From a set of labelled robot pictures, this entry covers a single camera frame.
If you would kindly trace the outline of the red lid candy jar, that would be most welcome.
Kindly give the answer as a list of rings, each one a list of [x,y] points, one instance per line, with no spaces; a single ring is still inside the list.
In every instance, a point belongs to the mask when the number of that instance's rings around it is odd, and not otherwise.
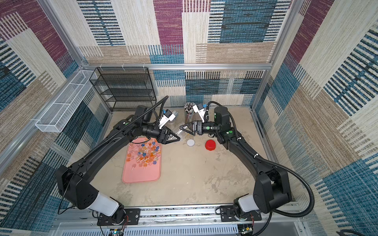
[[[186,137],[186,135],[187,135],[187,132],[182,131],[182,130],[180,129],[179,126],[175,128],[174,132],[175,132],[175,134],[176,134],[181,140],[183,140],[183,139]]]

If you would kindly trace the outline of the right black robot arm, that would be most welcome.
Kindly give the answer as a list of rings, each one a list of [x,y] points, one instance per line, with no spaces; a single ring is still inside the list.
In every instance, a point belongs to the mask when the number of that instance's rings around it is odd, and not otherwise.
[[[261,158],[238,131],[232,114],[224,106],[214,110],[214,121],[193,121],[180,126],[180,130],[193,136],[209,134],[233,153],[249,170],[255,179],[252,194],[234,200],[233,210],[238,220],[247,218],[248,213],[258,210],[262,213],[278,213],[279,208],[292,200],[288,172],[276,164]]]

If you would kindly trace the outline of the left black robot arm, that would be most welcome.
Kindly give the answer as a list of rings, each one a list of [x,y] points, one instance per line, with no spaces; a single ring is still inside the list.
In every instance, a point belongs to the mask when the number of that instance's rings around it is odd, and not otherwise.
[[[78,209],[92,209],[111,215],[119,208],[119,203],[100,193],[91,185],[100,169],[123,147],[140,136],[154,138],[160,144],[170,144],[170,136],[176,134],[166,127],[175,119],[169,110],[162,111],[156,122],[150,122],[152,108],[138,106],[134,115],[119,121],[107,137],[83,158],[70,166],[62,165],[56,171],[59,194],[63,200]]]

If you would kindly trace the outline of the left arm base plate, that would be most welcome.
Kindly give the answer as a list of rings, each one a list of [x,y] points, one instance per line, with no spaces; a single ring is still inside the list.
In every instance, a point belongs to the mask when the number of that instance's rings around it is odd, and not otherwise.
[[[112,216],[100,214],[97,220],[97,226],[129,226],[137,225],[140,217],[140,208],[124,208],[115,212]]]

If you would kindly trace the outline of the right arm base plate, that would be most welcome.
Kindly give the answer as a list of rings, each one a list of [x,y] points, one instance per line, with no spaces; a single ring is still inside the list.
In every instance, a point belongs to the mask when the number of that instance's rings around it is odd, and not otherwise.
[[[261,221],[262,217],[259,212],[252,210],[249,212],[244,212],[234,205],[223,205],[216,208],[216,214],[220,215],[222,222],[233,222],[233,221]]]

